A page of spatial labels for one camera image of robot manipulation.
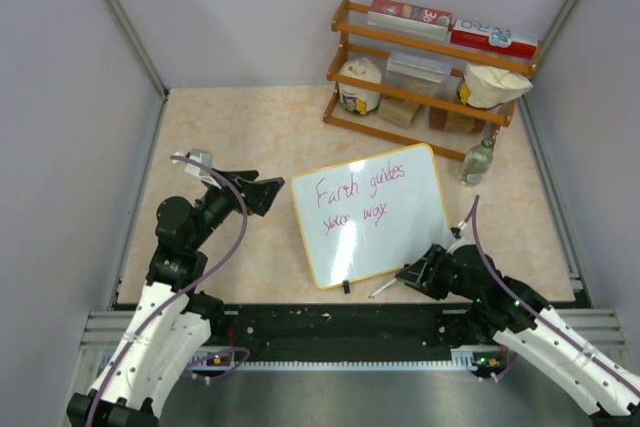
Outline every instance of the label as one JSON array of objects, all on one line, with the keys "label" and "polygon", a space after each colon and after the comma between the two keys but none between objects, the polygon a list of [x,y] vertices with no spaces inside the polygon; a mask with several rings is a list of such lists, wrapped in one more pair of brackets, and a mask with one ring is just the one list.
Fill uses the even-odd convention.
[{"label": "label", "polygon": [[359,99],[355,95],[342,94],[342,103],[349,112],[361,115],[367,113],[367,103],[364,100]]},{"label": "label", "polygon": [[453,21],[451,12],[405,4],[395,0],[373,0],[369,11],[439,27],[449,27],[449,24]]},{"label": "label", "polygon": [[512,37],[509,29],[501,30],[498,27],[493,28],[493,32],[489,36],[489,45],[494,47],[507,48],[511,45]]},{"label": "label", "polygon": [[462,102],[462,105],[467,105],[467,102],[469,102],[469,97],[471,97],[471,89],[469,89],[469,86],[467,85],[466,82],[462,83],[462,87],[460,87],[460,102]]}]

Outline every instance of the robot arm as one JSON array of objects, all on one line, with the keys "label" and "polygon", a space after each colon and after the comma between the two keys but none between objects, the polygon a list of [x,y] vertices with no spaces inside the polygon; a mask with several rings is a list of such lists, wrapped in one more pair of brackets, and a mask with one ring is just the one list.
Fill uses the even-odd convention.
[{"label": "robot arm", "polygon": [[464,239],[449,251],[434,245],[396,278],[436,300],[453,293],[473,301],[462,319],[443,322],[444,343],[458,347],[472,332],[480,343],[504,345],[571,395],[594,426],[640,426],[640,377],[614,364],[578,335],[531,287],[502,277],[486,257],[492,275],[483,255]]},{"label": "robot arm", "polygon": [[[260,216],[268,212],[284,185],[282,178],[257,181],[257,171],[215,172],[240,193],[248,213]],[[210,180],[206,185],[205,195],[193,206],[182,197],[171,197],[158,207],[158,246],[140,302],[107,368],[87,395],[76,393],[71,398],[67,415],[73,427],[89,423],[95,427],[157,427],[164,403],[193,354],[205,342],[224,337],[222,301],[193,290],[175,298],[148,321],[158,307],[202,276],[207,257],[198,249],[231,212],[241,210],[228,187]]]}]

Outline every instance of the beige table surface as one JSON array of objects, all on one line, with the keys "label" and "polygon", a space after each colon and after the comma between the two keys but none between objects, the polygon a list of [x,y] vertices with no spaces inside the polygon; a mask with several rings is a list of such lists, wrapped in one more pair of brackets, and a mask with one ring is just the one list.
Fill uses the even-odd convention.
[{"label": "beige table surface", "polygon": [[[214,166],[221,170],[257,169],[261,178],[282,176],[288,182],[300,172],[398,147],[324,124],[322,112],[332,89],[331,85],[298,85],[172,90],[119,301],[139,300],[156,247],[155,211],[160,202],[173,195],[193,201],[204,193],[204,186],[184,173],[182,165],[170,162],[172,153],[207,149],[214,153]],[[424,127],[426,112],[427,109],[411,127],[416,135],[453,142],[463,150],[481,138],[430,131]],[[375,116],[370,121],[391,125]],[[480,236],[498,268],[529,283],[549,300],[573,300],[566,265],[519,115],[516,114],[509,128],[502,130],[494,164],[479,186],[468,188],[458,182],[459,162],[439,156],[436,162],[451,223],[456,224],[468,212],[474,196],[480,194]],[[240,221],[239,215],[232,214],[204,244],[202,251],[209,257],[209,266],[233,243]],[[390,278],[388,274],[356,282],[349,295],[341,288],[318,289],[311,278],[287,185],[266,217],[250,218],[238,252],[201,287],[226,303],[430,301],[400,284],[374,300],[368,299],[372,291]]]}]

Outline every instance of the pen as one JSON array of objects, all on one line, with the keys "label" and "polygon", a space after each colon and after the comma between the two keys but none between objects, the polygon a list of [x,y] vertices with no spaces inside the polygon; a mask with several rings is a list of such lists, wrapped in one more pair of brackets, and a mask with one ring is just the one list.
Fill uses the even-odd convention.
[{"label": "pen", "polygon": [[398,279],[396,279],[395,277],[393,279],[391,279],[389,282],[387,282],[386,284],[384,284],[382,287],[380,287],[378,290],[376,290],[375,292],[373,292],[369,298],[373,299],[376,295],[378,295],[380,292],[382,292],[383,290],[387,290],[389,287],[391,287],[393,284],[395,284],[398,281]]}]

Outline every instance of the water bottle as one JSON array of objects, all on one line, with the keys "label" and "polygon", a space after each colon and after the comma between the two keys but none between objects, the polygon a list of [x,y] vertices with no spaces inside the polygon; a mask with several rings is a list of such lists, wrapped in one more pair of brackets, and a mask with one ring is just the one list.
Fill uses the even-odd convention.
[{"label": "water bottle", "polygon": [[489,170],[493,161],[493,141],[484,139],[479,145],[472,147],[464,158],[460,169],[460,182],[463,185],[478,185],[482,176]]}]

